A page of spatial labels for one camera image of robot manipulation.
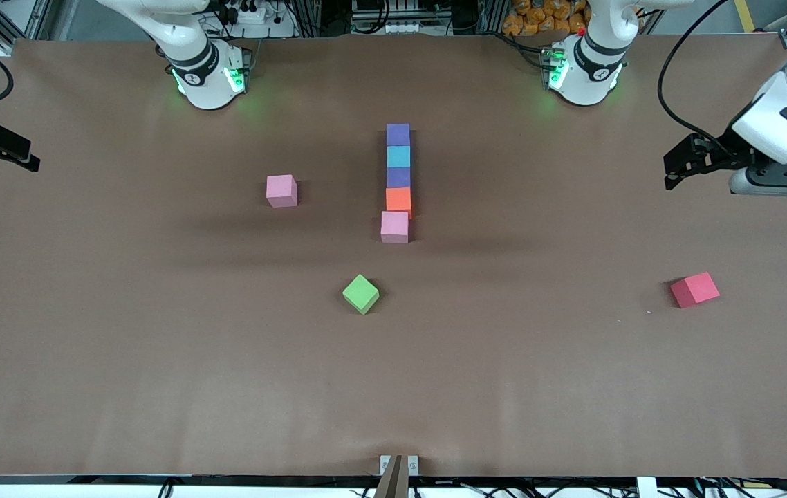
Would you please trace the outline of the small metal bracket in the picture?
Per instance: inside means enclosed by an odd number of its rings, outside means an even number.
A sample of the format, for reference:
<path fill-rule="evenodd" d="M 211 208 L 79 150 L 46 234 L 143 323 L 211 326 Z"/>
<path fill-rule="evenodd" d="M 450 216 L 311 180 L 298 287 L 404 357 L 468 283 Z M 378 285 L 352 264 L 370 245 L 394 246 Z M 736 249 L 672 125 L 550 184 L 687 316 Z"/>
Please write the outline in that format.
<path fill-rule="evenodd" d="M 380 459 L 378 459 L 378 463 L 380 464 L 380 466 L 378 466 L 378 476 L 381 476 L 387 469 L 388 464 L 391 463 L 391 460 L 396 460 L 397 457 L 400 458 L 400 467 L 407 469 L 407 475 L 410 477 L 420 475 L 418 456 L 391 456 L 390 454 L 382 454 Z"/>

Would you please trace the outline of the brown wooden post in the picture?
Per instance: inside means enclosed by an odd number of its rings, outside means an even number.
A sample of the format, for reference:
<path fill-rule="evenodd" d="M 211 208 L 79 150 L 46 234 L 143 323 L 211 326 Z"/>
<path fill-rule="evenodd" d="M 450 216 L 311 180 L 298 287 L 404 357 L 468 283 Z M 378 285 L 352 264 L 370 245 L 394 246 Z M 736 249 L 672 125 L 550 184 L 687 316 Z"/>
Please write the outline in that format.
<path fill-rule="evenodd" d="M 390 456 L 381 470 L 373 498 L 409 498 L 409 457 L 402 454 Z"/>

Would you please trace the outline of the green foam cube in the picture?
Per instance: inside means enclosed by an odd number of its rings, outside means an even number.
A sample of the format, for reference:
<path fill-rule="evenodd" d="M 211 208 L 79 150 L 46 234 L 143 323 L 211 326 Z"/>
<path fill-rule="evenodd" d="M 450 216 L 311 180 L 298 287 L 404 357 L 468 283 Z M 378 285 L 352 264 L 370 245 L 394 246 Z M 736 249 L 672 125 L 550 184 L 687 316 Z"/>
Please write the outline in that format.
<path fill-rule="evenodd" d="M 341 291 L 343 298 L 361 315 L 368 314 L 380 299 L 380 290 L 362 274 L 357 274 Z"/>

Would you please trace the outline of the pink foam cube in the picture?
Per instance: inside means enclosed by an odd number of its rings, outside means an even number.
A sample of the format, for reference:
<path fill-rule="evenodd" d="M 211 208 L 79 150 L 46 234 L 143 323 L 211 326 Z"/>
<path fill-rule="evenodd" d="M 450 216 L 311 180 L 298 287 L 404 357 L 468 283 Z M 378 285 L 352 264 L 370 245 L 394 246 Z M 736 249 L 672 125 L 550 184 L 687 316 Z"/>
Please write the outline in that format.
<path fill-rule="evenodd" d="M 292 208 L 299 204 L 298 183 L 292 174 L 273 174 L 266 179 L 265 199 L 273 208 Z"/>
<path fill-rule="evenodd" d="M 409 243 L 410 215 L 402 211 L 383 211 L 381 214 L 380 239 L 382 243 Z"/>

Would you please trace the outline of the orange foam cube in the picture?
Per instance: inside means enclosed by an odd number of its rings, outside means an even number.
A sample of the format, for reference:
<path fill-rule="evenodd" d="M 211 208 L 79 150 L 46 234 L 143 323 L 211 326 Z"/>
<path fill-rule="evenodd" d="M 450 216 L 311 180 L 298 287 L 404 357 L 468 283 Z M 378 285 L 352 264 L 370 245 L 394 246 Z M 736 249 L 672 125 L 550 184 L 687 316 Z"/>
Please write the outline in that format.
<path fill-rule="evenodd" d="M 405 212 L 407 218 L 413 217 L 411 189 L 409 187 L 385 189 L 385 211 Z"/>

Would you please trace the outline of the bag of orange items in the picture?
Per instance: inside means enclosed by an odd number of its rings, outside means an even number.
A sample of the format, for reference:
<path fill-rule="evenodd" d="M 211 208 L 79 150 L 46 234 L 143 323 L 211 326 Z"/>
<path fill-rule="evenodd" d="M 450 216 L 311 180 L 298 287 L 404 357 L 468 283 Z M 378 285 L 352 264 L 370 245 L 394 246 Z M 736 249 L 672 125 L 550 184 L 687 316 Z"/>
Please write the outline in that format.
<path fill-rule="evenodd" d="M 510 0 L 501 32 L 507 37 L 529 37 L 554 30 L 582 35 L 591 16 L 587 0 Z"/>

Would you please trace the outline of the brown paper table cover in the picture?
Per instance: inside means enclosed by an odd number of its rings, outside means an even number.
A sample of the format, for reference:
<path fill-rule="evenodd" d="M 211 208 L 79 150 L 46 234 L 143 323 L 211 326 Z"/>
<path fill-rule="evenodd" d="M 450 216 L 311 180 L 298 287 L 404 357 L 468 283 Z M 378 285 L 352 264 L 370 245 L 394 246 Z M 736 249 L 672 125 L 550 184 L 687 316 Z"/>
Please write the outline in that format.
<path fill-rule="evenodd" d="M 19 42 L 0 123 L 41 168 L 0 162 L 0 474 L 787 477 L 787 198 L 663 188 L 673 42 L 579 108 L 496 39 L 277 40 L 217 111 L 150 42 Z M 678 308 L 703 272 L 721 295 Z"/>

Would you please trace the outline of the red foam cube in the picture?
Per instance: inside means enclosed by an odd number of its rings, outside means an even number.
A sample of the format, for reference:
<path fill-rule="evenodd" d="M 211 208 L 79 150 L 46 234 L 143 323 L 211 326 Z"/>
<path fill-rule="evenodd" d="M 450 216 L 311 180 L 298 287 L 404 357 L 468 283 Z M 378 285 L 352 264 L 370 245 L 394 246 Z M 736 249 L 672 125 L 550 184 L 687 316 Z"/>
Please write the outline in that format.
<path fill-rule="evenodd" d="M 694 308 L 721 295 L 710 272 L 703 272 L 674 281 L 669 290 L 678 308 Z"/>

